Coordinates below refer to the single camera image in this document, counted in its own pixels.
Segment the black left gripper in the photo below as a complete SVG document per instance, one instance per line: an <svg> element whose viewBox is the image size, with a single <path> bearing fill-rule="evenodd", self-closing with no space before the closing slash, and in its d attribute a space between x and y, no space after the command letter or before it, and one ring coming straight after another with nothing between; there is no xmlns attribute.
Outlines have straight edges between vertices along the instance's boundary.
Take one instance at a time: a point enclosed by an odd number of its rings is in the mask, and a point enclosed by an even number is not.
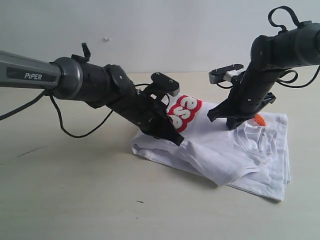
<svg viewBox="0 0 320 240"><path fill-rule="evenodd" d="M180 146L184 137L177 132L167 115L169 94L164 90L135 89L133 95L121 98L117 113L136 125L144 134L164 139Z"/></svg>

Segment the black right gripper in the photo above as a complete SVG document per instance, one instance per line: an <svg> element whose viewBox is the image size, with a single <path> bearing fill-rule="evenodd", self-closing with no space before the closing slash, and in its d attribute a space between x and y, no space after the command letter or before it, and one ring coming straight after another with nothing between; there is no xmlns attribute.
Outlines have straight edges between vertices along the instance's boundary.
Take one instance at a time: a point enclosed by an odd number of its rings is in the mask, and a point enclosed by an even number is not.
<svg viewBox="0 0 320 240"><path fill-rule="evenodd" d="M228 71L224 80L233 84L227 101L210 109L207 117L211 122L226 118L229 130L254 118L261 109L276 99L270 93L277 80L275 71Z"/></svg>

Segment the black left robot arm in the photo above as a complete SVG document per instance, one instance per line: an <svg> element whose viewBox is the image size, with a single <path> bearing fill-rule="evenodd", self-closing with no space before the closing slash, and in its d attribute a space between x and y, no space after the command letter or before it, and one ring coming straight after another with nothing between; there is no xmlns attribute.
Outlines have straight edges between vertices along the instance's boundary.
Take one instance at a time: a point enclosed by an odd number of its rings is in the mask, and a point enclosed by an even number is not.
<svg viewBox="0 0 320 240"><path fill-rule="evenodd" d="M108 107L137 126L144 134L179 146L184 137L167 114L165 96L175 97L180 84L161 72L139 90L126 72L116 64L98 66L84 56L60 57L43 62L1 51L0 85L7 88L42 89L43 95L59 100L81 101L97 109Z"/></svg>

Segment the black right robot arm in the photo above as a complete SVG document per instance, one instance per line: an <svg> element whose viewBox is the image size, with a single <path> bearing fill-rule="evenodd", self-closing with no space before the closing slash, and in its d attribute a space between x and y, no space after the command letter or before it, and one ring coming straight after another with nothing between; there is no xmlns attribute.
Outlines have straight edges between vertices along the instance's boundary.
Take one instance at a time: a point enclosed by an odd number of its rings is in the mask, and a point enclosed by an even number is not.
<svg viewBox="0 0 320 240"><path fill-rule="evenodd" d="M211 122L225 118L228 129L234 130L276 100L271 88L280 78L294 68L319 63L319 23L304 21L275 36L260 35L252 43L247 68L232 64L209 72L211 84L230 82L231 86L228 97L210 109L207 117Z"/></svg>

